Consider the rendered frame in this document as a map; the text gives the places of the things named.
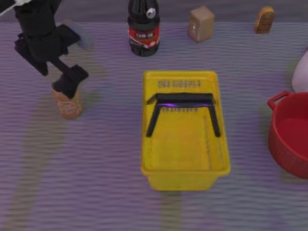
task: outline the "black handle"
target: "black handle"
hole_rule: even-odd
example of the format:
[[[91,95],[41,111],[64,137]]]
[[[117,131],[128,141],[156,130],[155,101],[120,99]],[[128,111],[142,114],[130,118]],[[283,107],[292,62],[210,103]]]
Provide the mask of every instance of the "black handle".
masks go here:
[[[157,93],[147,101],[147,104],[151,104],[155,100],[156,104],[152,113],[150,124],[146,132],[147,137],[152,136],[158,120],[160,109],[162,107],[175,107],[175,108],[207,107],[210,112],[210,117],[215,136],[216,137],[221,136],[212,93]]]

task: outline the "yellow container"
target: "yellow container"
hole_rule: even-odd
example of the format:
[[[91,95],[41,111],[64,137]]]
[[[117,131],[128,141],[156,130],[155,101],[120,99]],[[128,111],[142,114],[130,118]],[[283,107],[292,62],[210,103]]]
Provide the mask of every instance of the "yellow container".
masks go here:
[[[182,93],[212,94],[220,136],[214,131],[209,107],[185,107],[185,104],[179,107],[168,103],[170,95],[185,95]],[[151,97],[156,103],[148,102]],[[215,72],[145,72],[142,102],[141,171],[153,189],[207,190],[218,177],[229,174],[231,166]],[[161,107],[160,112],[155,126],[150,126],[157,105]]]

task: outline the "bottle label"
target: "bottle label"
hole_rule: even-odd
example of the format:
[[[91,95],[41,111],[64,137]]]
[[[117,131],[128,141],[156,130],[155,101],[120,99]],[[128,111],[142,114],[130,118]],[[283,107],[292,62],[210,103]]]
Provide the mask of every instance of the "bottle label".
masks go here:
[[[154,30],[142,32],[130,27],[128,30],[128,36],[131,45],[151,49],[159,43],[159,26]]]

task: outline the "red bucket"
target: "red bucket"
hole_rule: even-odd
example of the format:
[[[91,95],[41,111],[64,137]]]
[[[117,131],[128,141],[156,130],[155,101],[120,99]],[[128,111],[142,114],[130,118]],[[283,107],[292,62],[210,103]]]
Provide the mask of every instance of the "red bucket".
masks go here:
[[[287,172],[308,179],[308,92],[283,91],[268,106],[273,110],[269,130],[273,158]]]

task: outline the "soda bottle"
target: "soda bottle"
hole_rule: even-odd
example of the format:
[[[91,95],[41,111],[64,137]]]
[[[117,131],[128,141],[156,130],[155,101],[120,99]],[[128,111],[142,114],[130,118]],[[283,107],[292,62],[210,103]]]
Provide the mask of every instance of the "soda bottle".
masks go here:
[[[139,56],[156,53],[159,46],[159,7],[157,0],[130,0],[128,35],[131,51]]]

